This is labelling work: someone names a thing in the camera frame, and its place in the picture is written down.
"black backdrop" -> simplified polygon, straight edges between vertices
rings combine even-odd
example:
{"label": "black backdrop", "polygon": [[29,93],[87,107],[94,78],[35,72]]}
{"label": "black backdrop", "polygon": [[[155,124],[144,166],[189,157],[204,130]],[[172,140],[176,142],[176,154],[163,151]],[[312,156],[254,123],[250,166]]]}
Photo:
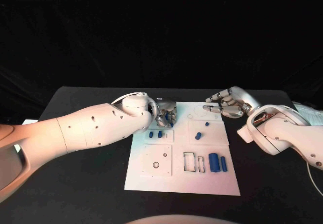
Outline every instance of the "black backdrop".
{"label": "black backdrop", "polygon": [[323,11],[307,1],[0,4],[0,115],[64,86],[280,89],[322,107]]}

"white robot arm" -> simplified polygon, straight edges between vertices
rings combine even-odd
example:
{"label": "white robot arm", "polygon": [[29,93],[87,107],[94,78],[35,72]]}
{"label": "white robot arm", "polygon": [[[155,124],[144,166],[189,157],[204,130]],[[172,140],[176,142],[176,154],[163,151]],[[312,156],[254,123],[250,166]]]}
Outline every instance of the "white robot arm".
{"label": "white robot arm", "polygon": [[[0,125],[0,202],[48,161],[143,133],[155,120],[172,128],[176,102],[155,101],[146,93],[137,92],[120,97],[113,104],[87,107],[59,118],[29,125]],[[15,145],[22,148],[25,163]]]}
{"label": "white robot arm", "polygon": [[205,110],[231,118],[241,117],[244,113],[250,116],[245,126],[238,130],[247,143],[255,141],[271,155],[292,147],[309,164],[323,169],[323,126],[310,126],[299,112],[284,105],[261,106],[248,92],[237,86],[205,101],[218,99],[222,100],[222,107],[205,105]]}

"black table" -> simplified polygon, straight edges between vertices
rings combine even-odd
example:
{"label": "black table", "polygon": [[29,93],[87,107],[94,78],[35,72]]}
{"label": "black table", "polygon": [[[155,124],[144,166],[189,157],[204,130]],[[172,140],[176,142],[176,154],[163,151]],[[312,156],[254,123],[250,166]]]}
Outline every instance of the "black table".
{"label": "black table", "polygon": [[[202,102],[219,90],[62,87],[41,120],[110,103],[144,91],[150,97]],[[266,104],[293,107],[283,91],[250,91]],[[294,150],[268,155],[237,130],[247,121],[222,118],[230,138],[241,196],[124,190],[131,137],[74,152],[45,164],[12,197],[0,203],[0,223],[126,223],[165,214],[217,217],[238,223],[322,223],[323,198],[310,182],[306,162]],[[317,186],[323,172],[312,168]]]}

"circular hole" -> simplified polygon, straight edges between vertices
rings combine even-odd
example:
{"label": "circular hole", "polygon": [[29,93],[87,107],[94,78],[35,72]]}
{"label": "circular hole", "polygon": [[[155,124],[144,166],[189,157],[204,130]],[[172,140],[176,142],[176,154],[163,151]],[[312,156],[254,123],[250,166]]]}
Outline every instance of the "circular hole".
{"label": "circular hole", "polygon": [[160,164],[157,162],[153,163],[153,167],[159,168]]}

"small blue cylinder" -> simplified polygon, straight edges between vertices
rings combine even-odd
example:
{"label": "small blue cylinder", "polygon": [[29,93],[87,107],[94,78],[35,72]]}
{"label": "small blue cylinder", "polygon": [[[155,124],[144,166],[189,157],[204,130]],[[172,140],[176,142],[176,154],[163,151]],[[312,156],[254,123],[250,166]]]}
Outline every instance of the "small blue cylinder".
{"label": "small blue cylinder", "polygon": [[219,156],[217,153],[209,154],[211,172],[221,172]]}
{"label": "small blue cylinder", "polygon": [[221,165],[222,165],[222,171],[227,172],[228,169],[227,169],[227,163],[225,163],[225,157],[224,156],[221,157]]}
{"label": "small blue cylinder", "polygon": [[195,136],[195,139],[199,140],[201,139],[201,136],[202,136],[202,134],[201,134],[201,132],[198,132],[198,134]]}

